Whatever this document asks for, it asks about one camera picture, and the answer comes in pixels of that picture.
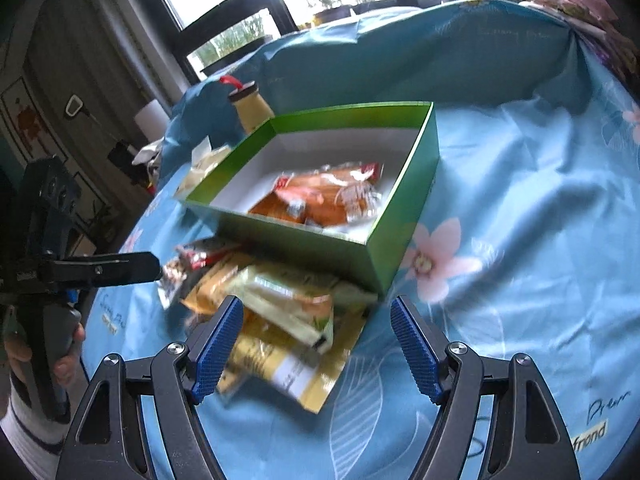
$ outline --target pile of clothes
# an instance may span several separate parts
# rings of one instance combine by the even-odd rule
[[[521,5],[568,23],[620,81],[638,76],[638,49],[613,26],[618,17],[606,0],[524,0]]]

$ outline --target person's arm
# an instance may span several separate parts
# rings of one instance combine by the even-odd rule
[[[20,363],[31,359],[31,349],[25,344],[12,324],[4,323],[4,350],[7,365],[2,366],[0,378],[0,428],[11,443],[15,453],[38,480],[53,480],[58,467],[58,457],[68,431],[71,407],[66,416],[57,421],[46,420],[31,410],[27,389]],[[74,341],[82,342],[84,328],[78,325]],[[72,347],[69,355],[60,359],[54,367],[58,383],[69,387],[79,365],[78,345]]]

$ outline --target flower center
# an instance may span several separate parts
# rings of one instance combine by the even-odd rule
[[[425,254],[416,254],[414,258],[414,269],[417,274],[428,274],[433,269],[433,262]]]

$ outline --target blue gripper pad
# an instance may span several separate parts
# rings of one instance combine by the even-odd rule
[[[242,328],[243,310],[242,301],[235,296],[227,296],[216,315],[207,322],[207,328],[214,328],[202,350],[191,349],[190,358],[196,350],[194,384],[191,388],[195,404],[201,403],[206,396],[215,391],[223,367]]]
[[[420,393],[429,396],[431,402],[438,404],[443,395],[438,377],[438,362],[431,353],[414,316],[399,300],[393,300],[391,304],[391,327]]]

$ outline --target blue tablecloth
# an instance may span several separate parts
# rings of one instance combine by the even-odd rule
[[[451,340],[479,354],[529,353],[572,438],[582,478],[599,478],[640,416],[640,109],[564,24],[494,0],[391,9],[286,36],[234,68],[276,113],[327,105],[433,100],[442,160],[390,296],[408,294]],[[174,109],[163,188],[124,250],[162,262],[209,234],[172,199],[192,147],[236,142],[241,128],[215,76]],[[420,267],[420,255],[435,262]],[[149,356],[184,337],[152,283],[99,291],[83,357]],[[172,478],[153,402],[146,429],[160,478]],[[463,478],[481,462],[483,402]],[[198,414],[227,477],[407,478],[435,408],[412,380],[389,323],[371,318],[319,415],[258,380]]]

